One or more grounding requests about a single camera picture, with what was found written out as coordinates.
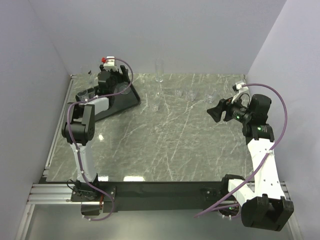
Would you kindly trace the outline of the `clear ribbed tumbler glass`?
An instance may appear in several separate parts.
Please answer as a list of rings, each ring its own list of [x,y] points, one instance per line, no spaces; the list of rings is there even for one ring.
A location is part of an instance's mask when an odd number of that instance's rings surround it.
[[[214,100],[216,99],[216,95],[217,95],[217,92],[215,90],[213,91],[206,91],[204,93],[204,97],[203,97],[203,101],[206,103],[206,104],[212,104],[214,102]]]

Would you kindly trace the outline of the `round clear stemless glass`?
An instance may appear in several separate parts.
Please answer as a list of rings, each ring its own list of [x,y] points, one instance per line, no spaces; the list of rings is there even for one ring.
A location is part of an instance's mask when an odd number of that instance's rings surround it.
[[[128,95],[131,92],[131,87],[127,83],[123,83],[118,87],[118,91],[122,95]]]

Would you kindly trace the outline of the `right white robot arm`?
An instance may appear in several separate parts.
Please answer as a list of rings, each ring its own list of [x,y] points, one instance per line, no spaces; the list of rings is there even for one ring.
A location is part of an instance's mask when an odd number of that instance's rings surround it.
[[[255,94],[248,106],[239,98],[222,98],[217,106],[207,110],[215,122],[236,120],[242,124],[242,133],[250,152],[254,170],[254,190],[247,184],[238,188],[245,179],[227,174],[222,178],[220,194],[226,200],[233,197],[241,207],[241,221],[245,227],[279,232],[294,212],[294,204],[282,190],[276,167],[275,137],[267,123],[272,100]]]

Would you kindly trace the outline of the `clear stemmed wine glass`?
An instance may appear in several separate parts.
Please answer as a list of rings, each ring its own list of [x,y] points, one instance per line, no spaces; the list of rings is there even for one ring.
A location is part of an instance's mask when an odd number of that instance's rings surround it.
[[[81,81],[81,88],[82,90],[87,90],[89,99],[91,99],[95,95],[95,80],[96,76],[92,72],[92,68],[88,65],[82,65],[80,67],[80,81]]]

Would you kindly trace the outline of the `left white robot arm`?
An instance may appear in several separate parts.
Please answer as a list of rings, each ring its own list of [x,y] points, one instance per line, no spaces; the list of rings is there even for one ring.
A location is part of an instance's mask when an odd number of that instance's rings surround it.
[[[110,197],[100,187],[93,161],[96,121],[130,108],[131,98],[135,97],[132,77],[129,66],[117,67],[115,59],[107,60],[100,65],[97,84],[80,90],[75,101],[67,104],[61,134],[69,143],[76,162],[73,191],[89,201]]]

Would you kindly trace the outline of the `small clear tumbler glass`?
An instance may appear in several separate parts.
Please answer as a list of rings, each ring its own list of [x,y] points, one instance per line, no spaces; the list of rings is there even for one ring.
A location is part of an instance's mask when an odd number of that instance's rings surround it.
[[[88,90],[81,90],[76,94],[76,99],[78,102],[87,102],[89,100]]]

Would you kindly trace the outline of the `small clear shot glass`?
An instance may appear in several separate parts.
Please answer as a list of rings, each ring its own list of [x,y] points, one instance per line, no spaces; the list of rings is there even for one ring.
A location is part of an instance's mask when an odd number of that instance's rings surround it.
[[[153,112],[157,112],[159,110],[159,106],[160,106],[160,100],[158,98],[155,98],[151,101],[150,109]]]

